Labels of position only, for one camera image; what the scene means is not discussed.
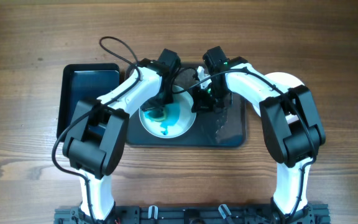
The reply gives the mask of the green yellow sponge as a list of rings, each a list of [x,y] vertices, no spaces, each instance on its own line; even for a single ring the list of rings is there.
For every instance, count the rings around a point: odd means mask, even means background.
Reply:
[[[151,121],[162,122],[167,118],[167,111],[166,106],[161,106],[144,111],[144,116]]]

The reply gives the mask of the white plate stained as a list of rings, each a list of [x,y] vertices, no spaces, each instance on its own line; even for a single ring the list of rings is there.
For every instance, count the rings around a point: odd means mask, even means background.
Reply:
[[[168,139],[179,137],[186,133],[196,119],[196,113],[191,111],[193,98],[188,92],[173,95],[173,103],[167,107],[167,118],[162,122],[151,121],[144,116],[144,111],[139,110],[140,122],[153,136]]]

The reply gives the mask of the white plate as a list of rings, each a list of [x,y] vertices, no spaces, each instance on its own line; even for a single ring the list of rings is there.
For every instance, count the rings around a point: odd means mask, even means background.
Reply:
[[[297,78],[294,75],[291,75],[289,73],[285,73],[285,72],[272,72],[272,73],[266,74],[265,77],[269,78],[270,80],[272,80],[278,84],[289,86],[289,88],[294,88],[299,85],[304,85],[304,83],[299,78]],[[258,107],[253,105],[253,108],[254,108],[254,111],[260,117],[260,110],[258,109]],[[286,119],[287,119],[288,124],[291,124],[291,123],[299,120],[296,115],[291,114],[291,113],[289,115],[286,115]]]

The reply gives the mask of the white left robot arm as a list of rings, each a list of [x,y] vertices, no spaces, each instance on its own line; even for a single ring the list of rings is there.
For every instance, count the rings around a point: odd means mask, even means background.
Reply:
[[[70,125],[58,141],[81,182],[78,218],[86,223],[115,222],[111,174],[124,152],[130,117],[148,100],[169,93],[179,58],[143,59],[132,75],[109,93],[77,102]]]

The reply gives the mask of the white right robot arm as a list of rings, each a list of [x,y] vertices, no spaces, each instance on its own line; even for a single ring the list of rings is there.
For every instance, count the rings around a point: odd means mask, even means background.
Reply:
[[[229,93],[245,98],[259,112],[265,146],[277,162],[277,186],[272,197],[280,218],[294,222],[307,206],[308,172],[326,135],[313,96],[303,84],[284,75],[272,80],[244,58],[204,54],[207,73],[198,72],[193,88],[194,112],[223,109]]]

